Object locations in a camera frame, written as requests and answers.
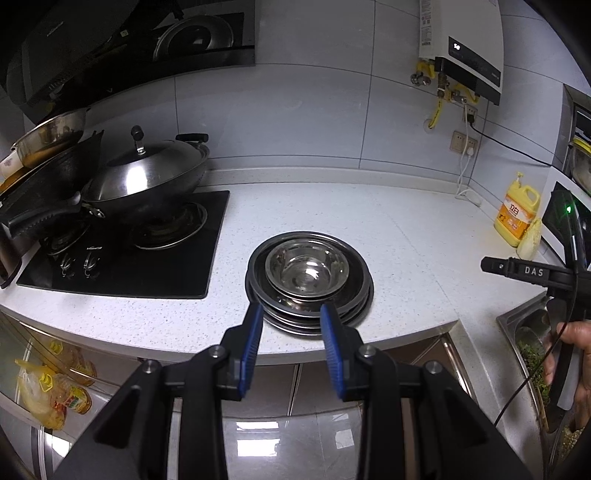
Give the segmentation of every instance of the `pot handle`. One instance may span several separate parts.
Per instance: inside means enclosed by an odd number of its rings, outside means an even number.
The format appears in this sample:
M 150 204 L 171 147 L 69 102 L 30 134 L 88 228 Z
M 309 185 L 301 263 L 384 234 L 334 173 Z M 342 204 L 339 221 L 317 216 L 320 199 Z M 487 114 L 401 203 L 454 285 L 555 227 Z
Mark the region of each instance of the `pot handle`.
M 205 143 L 209 140 L 209 135 L 207 134 L 178 134 L 174 137 L 175 140 L 179 140 L 181 142 L 199 142 Z
M 57 215 L 78 213 L 82 209 L 80 198 L 80 192 L 76 192 L 71 199 L 54 203 L 53 205 L 28 210 L 16 215 L 10 219 L 6 225 L 10 236 L 15 238 L 45 220 L 49 220 Z

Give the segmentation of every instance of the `white cable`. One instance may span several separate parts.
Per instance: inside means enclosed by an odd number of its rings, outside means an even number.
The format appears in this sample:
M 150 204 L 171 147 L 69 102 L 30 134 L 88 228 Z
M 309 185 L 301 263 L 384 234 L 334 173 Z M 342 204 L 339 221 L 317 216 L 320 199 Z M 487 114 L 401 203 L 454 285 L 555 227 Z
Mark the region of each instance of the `white cable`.
M 470 147 L 468 149 L 469 130 L 468 130 L 468 108 L 467 108 L 466 103 L 464 103 L 463 114 L 464 114 L 464 122 L 466 123 L 466 141 L 464 143 L 464 150 L 462 151 L 462 156 L 460 157 L 460 175 L 458 176 L 457 182 L 456 182 L 457 190 L 456 190 L 455 198 L 457 198 L 458 200 L 468 200 L 468 201 L 472 202 L 474 205 L 476 205 L 477 207 L 479 207 L 480 203 L 481 203 L 479 199 L 472 199 L 472 198 L 466 196 L 466 193 L 473 192 L 473 190 L 471 188 L 467 188 L 467 189 L 462 190 L 462 182 L 464 180 L 464 174 L 466 173 L 466 170 L 468 169 L 468 165 L 470 164 L 470 160 L 474 156 L 474 149 L 472 147 Z M 466 162 L 466 165 L 462 166 L 462 163 L 464 161 L 464 156 L 466 155 L 467 151 L 468 151 L 468 161 Z

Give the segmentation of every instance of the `stove burner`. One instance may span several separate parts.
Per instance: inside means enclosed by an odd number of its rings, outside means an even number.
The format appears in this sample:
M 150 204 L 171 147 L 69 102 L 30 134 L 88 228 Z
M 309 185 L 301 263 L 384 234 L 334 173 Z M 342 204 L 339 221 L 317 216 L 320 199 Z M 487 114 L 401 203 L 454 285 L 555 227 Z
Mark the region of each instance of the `stove burner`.
M 198 203 L 186 203 L 173 215 L 136 226 L 131 243 L 141 250 L 164 250 L 195 235 L 207 221 L 207 210 Z
M 61 254 L 74 245 L 89 229 L 90 224 L 84 221 L 70 223 L 62 228 L 57 228 L 47 238 L 48 255 L 52 257 Z

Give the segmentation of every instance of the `stainless steel pan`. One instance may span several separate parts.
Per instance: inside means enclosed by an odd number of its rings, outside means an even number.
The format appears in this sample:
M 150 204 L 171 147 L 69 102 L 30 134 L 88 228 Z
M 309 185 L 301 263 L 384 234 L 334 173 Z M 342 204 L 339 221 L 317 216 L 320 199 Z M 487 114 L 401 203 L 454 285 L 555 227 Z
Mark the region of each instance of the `stainless steel pan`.
M 39 166 L 78 143 L 84 133 L 87 110 L 73 110 L 37 125 L 14 142 L 11 150 L 17 151 L 23 167 L 32 169 Z

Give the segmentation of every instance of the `black plate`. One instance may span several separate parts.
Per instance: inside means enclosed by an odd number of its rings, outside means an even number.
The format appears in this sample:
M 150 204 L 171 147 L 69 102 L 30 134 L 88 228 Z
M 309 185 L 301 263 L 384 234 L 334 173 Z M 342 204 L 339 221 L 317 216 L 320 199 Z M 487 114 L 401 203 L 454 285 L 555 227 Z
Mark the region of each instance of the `black plate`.
M 278 291 L 267 279 L 265 272 L 265 260 L 271 250 L 278 244 L 294 238 L 317 238 L 328 242 L 343 252 L 349 262 L 349 277 L 345 285 L 328 299 L 299 301 L 287 297 Z M 246 282 L 250 284 L 254 293 L 263 303 L 274 310 L 292 317 L 302 319 L 319 319 L 320 307 L 326 300 L 332 300 L 340 316 L 343 316 L 355 308 L 368 296 L 369 286 L 372 282 L 367 264 L 359 253 L 345 242 L 337 238 L 315 232 L 290 232 L 282 233 L 265 241 L 252 253 L 248 261 Z
M 283 331 L 290 333 L 292 335 L 297 336 L 307 336 L 307 337 L 320 337 L 322 336 L 322 332 L 320 330 L 320 322 L 316 320 L 299 320 L 297 322 L 290 321 L 288 322 L 286 319 L 277 319 L 272 316 L 269 311 L 271 308 L 269 305 L 266 305 L 260 299 L 257 298 L 256 294 L 253 292 L 251 288 L 247 285 L 246 287 L 246 296 L 248 297 L 249 301 L 260 301 L 263 305 L 263 309 L 265 310 L 264 318 L 265 320 L 271 324 L 273 327 Z M 369 311 L 369 306 L 371 305 L 372 300 L 374 299 L 374 284 L 371 282 L 369 286 L 368 296 L 364 299 L 364 301 L 360 302 L 351 312 L 341 316 L 341 321 L 344 325 L 354 326 L 358 325 L 367 315 Z

